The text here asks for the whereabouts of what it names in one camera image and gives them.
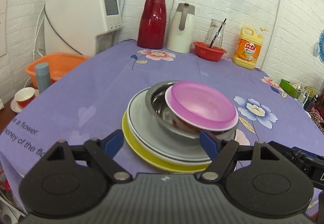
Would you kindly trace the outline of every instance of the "red thermos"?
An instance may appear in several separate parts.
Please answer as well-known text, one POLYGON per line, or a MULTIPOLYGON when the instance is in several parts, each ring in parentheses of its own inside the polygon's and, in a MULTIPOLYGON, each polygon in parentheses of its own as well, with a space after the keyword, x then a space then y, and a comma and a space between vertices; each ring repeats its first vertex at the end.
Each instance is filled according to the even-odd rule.
POLYGON ((160 49, 166 26, 165 0, 146 0, 138 31, 137 45, 160 49))

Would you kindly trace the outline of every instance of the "flower print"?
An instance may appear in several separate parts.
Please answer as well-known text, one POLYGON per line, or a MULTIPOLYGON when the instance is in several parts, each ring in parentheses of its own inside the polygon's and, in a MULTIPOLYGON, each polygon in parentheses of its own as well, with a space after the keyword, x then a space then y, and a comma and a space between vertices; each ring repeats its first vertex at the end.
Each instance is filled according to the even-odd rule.
POLYGON ((236 137, 235 140, 239 142, 241 146, 250 146, 250 141, 246 138, 244 132, 236 129, 236 137))
POLYGON ((161 59, 166 60, 166 61, 173 61, 173 58, 176 57, 175 54, 165 52, 164 50, 147 51, 146 49, 144 49, 144 50, 137 51, 137 53, 144 54, 144 55, 146 55, 145 56, 146 58, 156 60, 156 61, 161 60, 161 59))
POLYGON ((265 127, 272 129, 272 122, 276 123, 278 118, 271 113, 270 109, 254 99, 243 99, 236 96, 234 98, 237 104, 239 104, 238 111, 247 117, 248 119, 254 121, 258 120, 265 127))
POLYGON ((135 63, 146 64, 147 60, 137 60, 137 61, 135 61, 135 63))
POLYGON ((264 83, 269 84, 271 87, 274 87, 276 89, 278 89, 279 91, 283 91, 283 89, 272 79, 269 77, 263 77, 263 79, 261 79, 264 83))

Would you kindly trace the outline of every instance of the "dish soap bottle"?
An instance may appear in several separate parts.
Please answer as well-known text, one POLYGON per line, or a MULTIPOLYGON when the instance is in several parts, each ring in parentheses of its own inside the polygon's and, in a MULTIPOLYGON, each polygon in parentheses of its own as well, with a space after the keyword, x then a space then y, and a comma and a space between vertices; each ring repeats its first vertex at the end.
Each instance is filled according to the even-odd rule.
POLYGON ((268 31, 265 28, 260 28, 261 33, 249 26, 244 26, 239 35, 238 49, 233 56, 233 62, 247 69, 254 69, 258 56, 263 44, 263 31, 268 31))

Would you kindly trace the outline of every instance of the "thermos handle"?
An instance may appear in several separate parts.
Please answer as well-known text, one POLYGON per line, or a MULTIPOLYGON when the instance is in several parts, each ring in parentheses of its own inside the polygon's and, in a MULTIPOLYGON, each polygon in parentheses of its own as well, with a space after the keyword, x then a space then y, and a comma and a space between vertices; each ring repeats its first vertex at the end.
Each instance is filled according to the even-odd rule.
POLYGON ((249 26, 244 26, 244 27, 242 27, 242 32, 244 33, 244 34, 247 34, 246 32, 245 32, 245 30, 250 30, 252 33, 251 34, 248 34, 248 35, 256 35, 256 32, 255 32, 255 29, 254 28, 252 28, 252 27, 249 27, 249 26))
POLYGON ((181 14, 180 24, 179 24, 179 30, 183 31, 186 26, 186 19, 188 14, 189 4, 185 3, 183 7, 183 11, 181 14))
POLYGON ((150 18, 151 17, 151 13, 152 13, 152 3, 153 3, 153 0, 146 0, 146 2, 145 2, 144 15, 145 15, 146 18, 150 18))

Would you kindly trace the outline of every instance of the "table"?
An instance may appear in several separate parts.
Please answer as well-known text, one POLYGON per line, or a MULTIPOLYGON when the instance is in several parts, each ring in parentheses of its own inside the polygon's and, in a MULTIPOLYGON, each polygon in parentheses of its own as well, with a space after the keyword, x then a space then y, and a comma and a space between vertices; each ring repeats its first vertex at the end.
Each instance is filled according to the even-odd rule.
MULTIPOLYGON (((226 59, 211 62, 195 54, 151 51, 126 40, 54 83, 1 134, 0 160, 14 194, 18 195, 22 176, 57 140, 77 145, 92 137, 106 137, 121 127, 133 95, 165 80, 198 81, 222 92, 238 109, 239 129, 252 144, 277 141, 324 155, 324 137, 318 127, 263 71, 226 59)), ((114 159, 133 176, 157 171, 126 143, 114 159)), ((308 213, 316 210, 312 207, 308 213)))
POLYGON ((4 105, 4 109, 0 110, 0 133, 2 133, 6 126, 17 115, 17 113, 10 108, 11 100, 4 105))

